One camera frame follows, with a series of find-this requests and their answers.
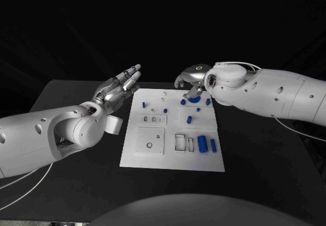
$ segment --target white robotic arm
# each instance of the white robotic arm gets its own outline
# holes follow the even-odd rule
[[[92,100],[0,119],[0,178],[20,175],[92,147],[103,132],[118,134],[122,120],[109,114],[139,88],[139,65],[108,79]]]
[[[204,87],[222,105],[326,126],[326,81],[288,71],[258,69],[248,71],[235,62],[217,62],[213,67],[194,65],[181,72],[174,86],[183,86],[184,81],[194,85],[184,98],[197,97]]]

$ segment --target cable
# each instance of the cable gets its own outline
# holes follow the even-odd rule
[[[287,129],[289,129],[292,132],[299,133],[301,135],[304,135],[304,136],[307,136],[307,137],[310,137],[310,138],[312,138],[312,139],[317,139],[317,140],[321,140],[321,141],[326,142],[326,140],[323,140],[323,139],[320,139],[320,138],[317,138],[317,137],[312,137],[312,136],[310,136],[310,135],[307,135],[307,134],[304,134],[304,133],[301,133],[301,132],[292,130],[289,127],[287,127],[287,126],[279,122],[279,120],[278,120],[276,118],[275,118],[275,120],[276,120],[276,122],[278,122]]]
[[[47,174],[47,172],[49,172],[49,169],[47,169],[46,173],[44,173],[41,179],[38,180],[38,183],[40,183],[41,180],[44,179],[46,174]],[[12,204],[14,204],[24,196],[27,196],[27,194],[28,194],[28,193],[33,191],[33,189],[37,187],[38,183],[33,186],[33,188],[28,190],[28,192],[27,192],[27,193],[25,193],[15,201],[12,201],[8,205],[5,205],[0,210],[2,210],[4,208],[7,208],[8,206],[11,206],[11,205],[12,205]]]
[[[14,184],[17,181],[20,181],[21,179],[24,179],[34,171],[31,171],[28,174],[25,174],[23,177],[20,177],[17,180],[14,180],[12,182],[10,182],[7,185],[4,185],[2,187],[0,187],[0,189],[2,189],[4,187],[7,187],[8,185]]]
[[[258,70],[261,69],[258,66],[255,66],[253,64],[249,64],[246,62],[227,61],[227,62],[216,62],[216,64],[240,64],[240,65],[252,66],[252,67],[258,68]]]

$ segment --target black tabletop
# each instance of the black tabletop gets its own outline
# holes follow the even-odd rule
[[[99,84],[50,81],[31,112],[89,101]],[[173,83],[138,85],[174,89]],[[89,222],[135,200],[196,193],[252,201],[314,225],[324,224],[326,186],[297,134],[272,118],[233,106],[213,101],[224,173],[119,167],[131,101],[132,97],[112,114],[124,120],[119,135],[105,133],[92,148],[53,163],[37,188],[0,211],[1,219]],[[46,170],[47,166],[0,190],[0,208],[28,191]],[[18,177],[0,179],[0,186]]]

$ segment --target blue cylinder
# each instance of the blue cylinder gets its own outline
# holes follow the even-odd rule
[[[204,136],[199,136],[197,137],[197,146],[199,146],[199,152],[204,153],[209,151],[207,148],[207,142],[206,142],[206,137]]]
[[[191,103],[197,103],[199,102],[199,100],[200,100],[200,96],[199,97],[196,97],[196,98],[188,98],[187,99]]]
[[[191,123],[191,116],[187,117],[187,120],[186,120],[187,124]]]
[[[213,139],[210,139],[210,145],[212,145],[212,152],[217,152],[216,151],[216,146],[214,146],[214,140]]]

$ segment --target robotic hand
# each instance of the robotic hand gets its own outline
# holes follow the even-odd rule
[[[250,66],[252,71],[239,64]],[[194,65],[177,76],[174,87],[183,87],[184,81],[193,85],[183,95],[186,99],[200,96],[204,87],[222,105],[265,117],[326,126],[326,81],[243,62],[217,62],[213,67]]]
[[[109,114],[138,90],[135,65],[96,88],[90,101],[0,119],[0,178],[20,175],[92,147],[103,132],[118,134]]]

